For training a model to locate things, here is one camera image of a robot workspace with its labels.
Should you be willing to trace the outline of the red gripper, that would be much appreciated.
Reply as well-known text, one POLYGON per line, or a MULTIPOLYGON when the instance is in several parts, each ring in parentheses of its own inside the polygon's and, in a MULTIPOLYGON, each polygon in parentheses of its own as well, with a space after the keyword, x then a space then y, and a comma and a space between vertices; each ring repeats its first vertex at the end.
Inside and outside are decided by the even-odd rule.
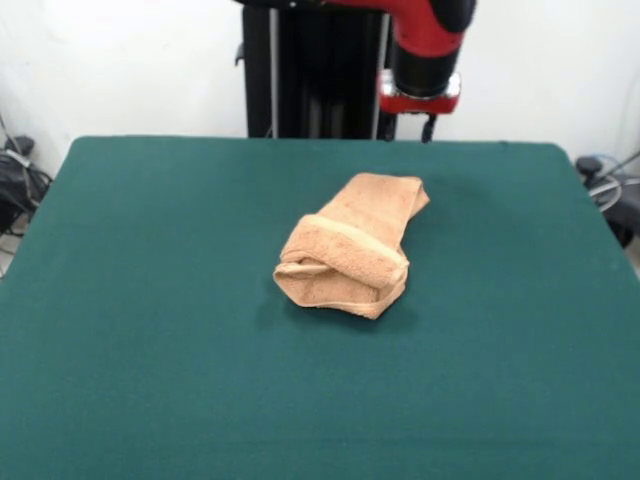
POLYGON ((443 93, 433 97, 412 97, 401 92, 394 82, 390 69, 384 69, 378 76, 378 99, 381 113, 382 139, 395 139, 394 114, 429 114, 423 125, 421 142, 430 143, 436 125, 435 114, 451 114, 457 107, 461 94, 461 75, 455 72, 449 79, 443 93))

